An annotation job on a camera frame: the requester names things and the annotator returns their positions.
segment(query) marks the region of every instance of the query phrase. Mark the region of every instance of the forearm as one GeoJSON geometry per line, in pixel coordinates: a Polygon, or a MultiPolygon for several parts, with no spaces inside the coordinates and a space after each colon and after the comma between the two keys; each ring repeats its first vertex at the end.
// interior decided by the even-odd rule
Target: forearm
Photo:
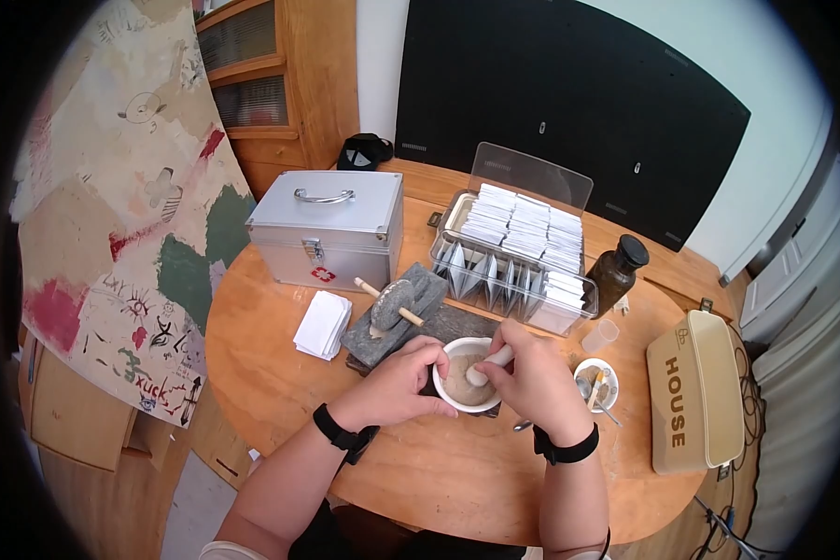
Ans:
{"type": "MultiPolygon", "coordinates": [[[[554,434],[553,443],[569,447],[591,432],[591,424],[572,434],[554,434]]],[[[538,532],[548,556],[597,547],[606,540],[609,525],[604,470],[597,451],[575,463],[548,464],[539,510],[538,532]]]]}
{"type": "Polygon", "coordinates": [[[247,478],[228,518],[239,515],[291,544],[314,518],[345,455],[309,420],[247,478]]]}

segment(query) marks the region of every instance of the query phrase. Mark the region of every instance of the white pestle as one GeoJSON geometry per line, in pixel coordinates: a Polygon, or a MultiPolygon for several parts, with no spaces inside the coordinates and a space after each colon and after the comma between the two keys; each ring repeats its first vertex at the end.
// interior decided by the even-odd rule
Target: white pestle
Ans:
{"type": "MultiPolygon", "coordinates": [[[[483,362],[492,362],[493,364],[504,365],[510,364],[513,359],[513,348],[505,344],[500,350],[483,360],[483,362]]],[[[485,374],[476,371],[476,366],[471,365],[467,370],[467,382],[473,387],[482,387],[488,383],[488,377],[485,374]]]]}

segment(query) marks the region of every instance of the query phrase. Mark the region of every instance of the stone grinder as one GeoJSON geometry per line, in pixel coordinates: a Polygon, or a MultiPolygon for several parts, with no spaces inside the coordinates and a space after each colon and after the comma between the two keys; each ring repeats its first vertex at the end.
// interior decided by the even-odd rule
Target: stone grinder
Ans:
{"type": "MultiPolygon", "coordinates": [[[[447,344],[467,336],[491,337],[498,328],[498,321],[444,304],[448,280],[420,263],[412,264],[398,280],[379,291],[360,278],[355,284],[377,298],[341,339],[349,352],[346,365],[361,375],[369,374],[418,334],[447,344]]],[[[437,395],[432,376],[420,393],[437,395]]],[[[495,418],[499,408],[481,414],[495,418]]]]}

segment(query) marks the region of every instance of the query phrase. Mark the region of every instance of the person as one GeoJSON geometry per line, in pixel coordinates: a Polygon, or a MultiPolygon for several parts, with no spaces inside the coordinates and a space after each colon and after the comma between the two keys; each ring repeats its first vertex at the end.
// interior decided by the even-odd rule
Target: person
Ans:
{"type": "MultiPolygon", "coordinates": [[[[596,441],[592,415],[558,353],[556,341],[537,338],[508,319],[494,333],[490,353],[504,344],[510,344],[515,355],[512,373],[489,362],[476,366],[504,402],[543,430],[558,448],[592,438],[596,441]]],[[[331,402],[327,406],[329,415],[341,428],[354,433],[366,426],[391,426],[424,414],[457,418],[458,411],[444,400],[418,394],[426,385],[429,364],[437,364],[440,375],[447,375],[448,356],[442,346],[427,336],[407,342],[358,385],[331,402]]],[[[248,477],[216,540],[203,548],[201,559],[354,557],[347,551],[347,541],[336,534],[335,519],[325,500],[345,454],[331,444],[315,421],[308,421],[248,477]]],[[[607,525],[606,484],[596,450],[581,461],[548,463],[538,519],[545,558],[605,557],[607,525]]],[[[524,551],[525,547],[420,532],[398,558],[519,559],[524,551]],[[448,547],[462,552],[442,554],[448,547]]]]}

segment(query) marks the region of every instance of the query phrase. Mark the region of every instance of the ground powder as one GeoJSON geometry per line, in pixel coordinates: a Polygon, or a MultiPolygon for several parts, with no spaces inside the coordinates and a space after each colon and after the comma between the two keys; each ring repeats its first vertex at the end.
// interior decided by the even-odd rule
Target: ground powder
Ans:
{"type": "Polygon", "coordinates": [[[485,356],[481,354],[465,354],[454,356],[450,359],[448,377],[442,380],[442,387],[448,393],[448,397],[457,400],[460,404],[477,406],[492,398],[494,386],[486,383],[482,387],[474,387],[467,381],[467,370],[470,366],[481,362],[485,356]]]}

